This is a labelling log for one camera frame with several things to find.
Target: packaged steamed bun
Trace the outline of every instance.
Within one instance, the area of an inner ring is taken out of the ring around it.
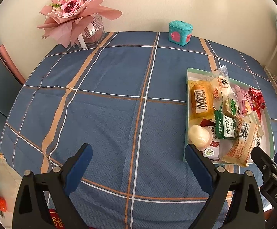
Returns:
[[[224,65],[214,71],[211,85],[215,101],[225,101],[232,92],[227,67]]]

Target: barcode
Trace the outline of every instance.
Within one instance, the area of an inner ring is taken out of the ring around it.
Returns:
[[[196,89],[195,90],[195,100],[196,100],[196,113],[206,112],[208,110],[208,104],[206,102],[205,90]]]
[[[244,141],[247,141],[247,137],[249,134],[249,128],[250,128],[250,125],[248,123],[246,123],[246,122],[242,123],[239,137],[242,138]]]

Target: teal tin box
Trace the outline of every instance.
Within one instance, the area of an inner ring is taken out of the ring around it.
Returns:
[[[178,45],[186,45],[192,35],[193,26],[183,21],[169,23],[169,41]]]

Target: packaged bread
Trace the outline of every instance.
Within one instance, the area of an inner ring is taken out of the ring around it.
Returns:
[[[253,111],[252,100],[248,92],[235,85],[235,92],[238,97],[238,104],[240,108],[240,115],[246,116]]]
[[[240,120],[239,137],[231,150],[221,160],[241,167],[247,167],[251,151],[256,144],[258,127],[249,117],[244,117]]]
[[[214,115],[213,93],[208,81],[188,81],[190,90],[191,115],[190,119],[208,118]]]

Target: plastic wrapper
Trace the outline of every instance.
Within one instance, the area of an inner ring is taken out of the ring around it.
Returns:
[[[215,111],[216,136],[219,139],[236,139],[237,125],[236,121],[219,111]]]
[[[240,121],[239,128],[240,132],[236,143],[231,150],[221,158],[221,160],[226,163],[247,167],[251,151],[256,145],[257,130],[259,126],[248,116]]]
[[[216,123],[209,120],[203,120],[200,123],[200,126],[208,127],[213,134],[213,139],[210,145],[203,151],[203,156],[207,157],[211,160],[218,161],[219,160],[219,139],[216,137]]]
[[[232,90],[229,81],[228,70],[225,65],[214,71],[211,84],[215,101],[222,101],[228,98]]]
[[[240,114],[238,103],[233,98],[227,98],[223,102],[222,111],[224,115],[231,117],[233,119],[237,119],[237,117]]]
[[[260,110],[263,110],[266,107],[264,97],[258,89],[255,89],[252,87],[250,87],[248,94],[250,95],[251,100],[252,100],[253,110],[256,111],[257,116],[258,116],[259,120],[261,121]]]
[[[235,85],[235,92],[238,98],[240,116],[244,117],[253,111],[252,100],[248,92]]]
[[[204,151],[212,142],[213,134],[210,128],[192,125],[188,137],[199,151]]]
[[[190,119],[213,116],[213,94],[210,82],[189,80],[188,84],[192,109]]]

